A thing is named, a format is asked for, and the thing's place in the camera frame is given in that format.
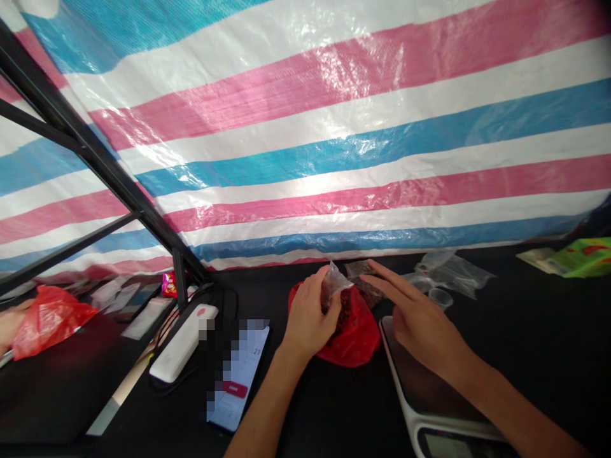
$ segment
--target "digital scale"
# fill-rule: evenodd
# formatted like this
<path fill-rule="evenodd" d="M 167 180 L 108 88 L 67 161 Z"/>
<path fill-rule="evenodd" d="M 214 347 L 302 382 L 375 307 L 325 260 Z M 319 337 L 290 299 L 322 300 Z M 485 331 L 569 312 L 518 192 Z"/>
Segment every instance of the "digital scale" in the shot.
<path fill-rule="evenodd" d="M 487 418 L 397 342 L 393 317 L 383 317 L 380 330 L 418 458 L 519 458 Z"/>

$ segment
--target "striped tarp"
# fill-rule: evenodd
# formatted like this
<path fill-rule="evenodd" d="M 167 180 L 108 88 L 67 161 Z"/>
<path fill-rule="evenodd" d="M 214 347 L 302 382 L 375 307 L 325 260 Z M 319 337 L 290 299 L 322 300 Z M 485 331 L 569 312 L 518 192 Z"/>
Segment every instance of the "striped tarp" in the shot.
<path fill-rule="evenodd" d="M 611 188 L 596 0 L 15 3 L 18 39 L 210 268 L 552 237 Z M 124 212 L 8 128 L 0 270 Z M 144 229 L 114 237 L 59 269 L 169 265 Z"/>

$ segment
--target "red bag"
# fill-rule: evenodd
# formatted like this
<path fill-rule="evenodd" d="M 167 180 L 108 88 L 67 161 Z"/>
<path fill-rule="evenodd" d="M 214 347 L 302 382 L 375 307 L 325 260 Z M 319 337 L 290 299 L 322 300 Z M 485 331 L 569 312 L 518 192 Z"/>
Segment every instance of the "red bag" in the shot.
<path fill-rule="evenodd" d="M 12 347 L 15 360 L 34 356 L 59 344 L 76 332 L 96 313 L 57 286 L 39 286 L 38 296 L 19 326 Z"/>
<path fill-rule="evenodd" d="M 300 285 L 294 286 L 288 297 L 289 313 Z M 380 347 L 380 331 L 367 302 L 356 287 L 345 289 L 341 295 L 342 313 L 335 334 L 316 355 L 338 366 L 359 367 L 367 364 Z"/>

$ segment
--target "hand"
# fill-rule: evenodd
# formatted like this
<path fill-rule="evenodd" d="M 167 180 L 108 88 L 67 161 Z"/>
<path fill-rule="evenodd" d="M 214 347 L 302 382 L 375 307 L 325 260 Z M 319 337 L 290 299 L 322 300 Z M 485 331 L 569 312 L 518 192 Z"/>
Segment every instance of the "hand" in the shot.
<path fill-rule="evenodd" d="M 331 338 L 342 309 L 340 293 L 331 299 L 326 315 L 320 308 L 320 289 L 329 266 L 321 267 L 299 287 L 291 304 L 282 347 L 297 359 L 308 362 Z"/>
<path fill-rule="evenodd" d="M 369 260 L 369 265 L 386 280 L 361 275 L 395 303 L 395 337 L 420 363 L 446 382 L 455 385 L 468 376 L 479 358 L 464 341 L 445 313 L 409 281 Z"/>

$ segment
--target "clear plastic bag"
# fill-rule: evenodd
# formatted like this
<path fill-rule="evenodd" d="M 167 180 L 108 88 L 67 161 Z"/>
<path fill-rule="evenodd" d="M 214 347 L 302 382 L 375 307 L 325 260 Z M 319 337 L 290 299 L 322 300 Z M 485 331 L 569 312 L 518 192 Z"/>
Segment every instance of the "clear plastic bag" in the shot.
<path fill-rule="evenodd" d="M 447 288 L 475 299 L 475 290 L 483 288 L 496 276 L 455 255 L 456 250 L 427 253 L 416 264 L 415 272 L 403 275 L 421 292 L 431 288 Z"/>
<path fill-rule="evenodd" d="M 382 291 L 359 278 L 359 275 L 376 274 L 376 271 L 369 266 L 367 261 L 348 263 L 345 264 L 345 268 L 348 271 L 348 280 L 359 289 L 370 309 L 374 308 L 381 300 L 386 299 L 386 295 Z"/>
<path fill-rule="evenodd" d="M 331 261 L 329 266 L 329 272 L 327 272 L 320 290 L 320 303 L 323 306 L 323 310 L 329 308 L 331 298 L 335 296 L 336 293 L 354 286 L 352 282 L 344 277 L 344 274 L 339 271 L 333 261 Z"/>

